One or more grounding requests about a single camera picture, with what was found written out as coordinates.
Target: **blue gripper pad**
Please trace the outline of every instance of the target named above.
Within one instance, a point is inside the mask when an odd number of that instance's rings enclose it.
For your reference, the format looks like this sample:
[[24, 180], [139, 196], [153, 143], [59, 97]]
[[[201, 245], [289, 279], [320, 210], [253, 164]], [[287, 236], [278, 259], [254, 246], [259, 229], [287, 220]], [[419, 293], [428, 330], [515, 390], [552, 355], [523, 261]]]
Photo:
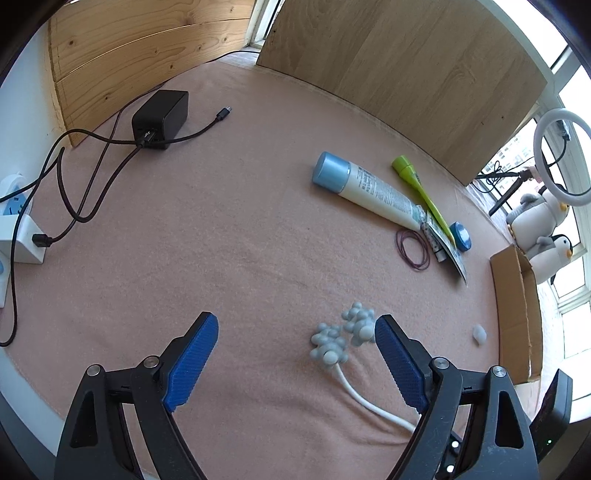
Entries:
[[375, 323], [375, 340], [406, 405], [423, 414], [428, 408], [423, 375], [383, 318]]
[[163, 400], [164, 407], [170, 413], [189, 399], [216, 345], [218, 331], [217, 318], [210, 314], [171, 369], [168, 375], [168, 391]]

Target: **window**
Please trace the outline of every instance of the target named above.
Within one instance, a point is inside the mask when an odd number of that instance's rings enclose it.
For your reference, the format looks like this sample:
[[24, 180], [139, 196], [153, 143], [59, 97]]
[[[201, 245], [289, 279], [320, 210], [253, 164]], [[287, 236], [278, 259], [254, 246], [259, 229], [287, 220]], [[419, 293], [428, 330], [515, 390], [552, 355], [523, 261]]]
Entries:
[[494, 0], [521, 29], [548, 65], [566, 48], [566, 40], [527, 0]]
[[[566, 107], [591, 124], [591, 79], [560, 33], [527, 0], [494, 1], [539, 52], [543, 62], [538, 61], [538, 65], [546, 63], [550, 67], [545, 73], [550, 88], [540, 96], [538, 110], [485, 168], [488, 172], [499, 166], [504, 171], [510, 168], [520, 171], [534, 165], [533, 160], [519, 165], [518, 159], [533, 156], [529, 152], [533, 150], [535, 122], [547, 111]], [[569, 128], [571, 141], [567, 143], [560, 162], [550, 167], [550, 173], [568, 191], [582, 193], [591, 185], [591, 140], [578, 125], [569, 123]], [[542, 152], [548, 163], [558, 159], [563, 149], [564, 139], [558, 129], [549, 127], [542, 141]], [[500, 198], [511, 184], [512, 180], [500, 181], [491, 195]], [[539, 187], [535, 181], [525, 182], [509, 198], [506, 209], [516, 207], [524, 193], [535, 192]], [[571, 207], [566, 220], [554, 234], [568, 236], [573, 244], [572, 261], [556, 274], [553, 285], [564, 329], [565, 360], [560, 368], [573, 378], [573, 399], [581, 399], [573, 404], [573, 412], [574, 405], [578, 405], [577, 418], [587, 418], [591, 413], [591, 382], [587, 374], [587, 365], [591, 362], [591, 258], [587, 253], [591, 245], [591, 205]]]
[[585, 285], [585, 273], [582, 258], [578, 258], [560, 269], [554, 280], [554, 288], [559, 298], [568, 295], [583, 285]]
[[[567, 109], [573, 111], [591, 125], [591, 79], [589, 79], [583, 67], [579, 67], [577, 73], [562, 89], [560, 99]], [[583, 149], [587, 168], [591, 170], [591, 139], [578, 125], [574, 126], [574, 130]]]
[[257, 0], [252, 11], [251, 45], [262, 47], [285, 0]]
[[591, 307], [589, 302], [562, 315], [564, 357], [591, 349]]

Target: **stuffed toy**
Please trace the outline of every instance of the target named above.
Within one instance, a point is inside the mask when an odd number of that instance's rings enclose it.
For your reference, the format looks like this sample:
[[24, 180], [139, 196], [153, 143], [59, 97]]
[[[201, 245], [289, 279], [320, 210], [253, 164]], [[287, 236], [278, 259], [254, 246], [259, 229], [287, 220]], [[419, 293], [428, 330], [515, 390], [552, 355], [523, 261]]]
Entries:
[[570, 263], [573, 244], [566, 235], [541, 236], [526, 255], [534, 272], [535, 282], [540, 285], [550, 279], [552, 284], [556, 272]]
[[550, 237], [569, 214], [569, 206], [559, 202], [542, 187], [539, 193], [526, 193], [520, 205], [507, 215], [507, 225], [517, 246], [524, 252], [536, 245], [539, 237]]

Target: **power strip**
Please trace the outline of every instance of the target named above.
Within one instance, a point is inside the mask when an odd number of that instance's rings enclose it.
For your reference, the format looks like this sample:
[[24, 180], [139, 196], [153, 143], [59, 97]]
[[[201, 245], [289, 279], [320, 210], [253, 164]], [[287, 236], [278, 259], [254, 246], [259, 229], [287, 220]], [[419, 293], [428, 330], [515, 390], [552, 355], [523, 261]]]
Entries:
[[[10, 258], [12, 234], [18, 215], [0, 215], [0, 252]], [[33, 219], [25, 214], [18, 227], [17, 244], [14, 250], [14, 261], [20, 263], [42, 264], [45, 247], [38, 247], [31, 237], [35, 233], [43, 233]]]
[[[27, 182], [22, 175], [9, 175], [0, 182], [0, 196], [16, 192], [26, 184]], [[4, 307], [6, 301], [6, 292], [10, 277], [10, 250], [12, 236], [17, 223], [18, 213], [26, 199], [26, 195], [20, 193], [6, 202], [0, 203], [0, 308]], [[27, 208], [27, 212], [23, 215], [21, 224], [18, 228], [14, 261], [41, 264], [43, 263], [46, 249], [36, 246], [32, 240], [34, 233], [43, 233], [43, 231], [28, 214], [31, 209], [31, 203]]]

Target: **green marker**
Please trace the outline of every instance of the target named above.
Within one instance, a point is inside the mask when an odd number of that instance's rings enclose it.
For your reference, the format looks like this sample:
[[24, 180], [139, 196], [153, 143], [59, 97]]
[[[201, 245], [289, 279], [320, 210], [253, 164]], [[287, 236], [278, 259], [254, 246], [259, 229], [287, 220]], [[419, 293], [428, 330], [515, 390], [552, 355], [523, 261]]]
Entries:
[[413, 165], [404, 155], [401, 155], [392, 162], [392, 168], [398, 172], [400, 178], [402, 178], [412, 188], [418, 191], [419, 194], [421, 194], [421, 197], [423, 197], [423, 200], [425, 200], [427, 207], [429, 210], [431, 210], [435, 220], [437, 220], [437, 223], [439, 223], [441, 229], [447, 235], [452, 245], [456, 247], [456, 241], [454, 240], [452, 231], [447, 226], [446, 221], [443, 219], [441, 213], [439, 213], [439, 210], [437, 210], [435, 204], [429, 198], [429, 195], [427, 195], [427, 192], [423, 188], [421, 180], [418, 178], [417, 172], [415, 171]]

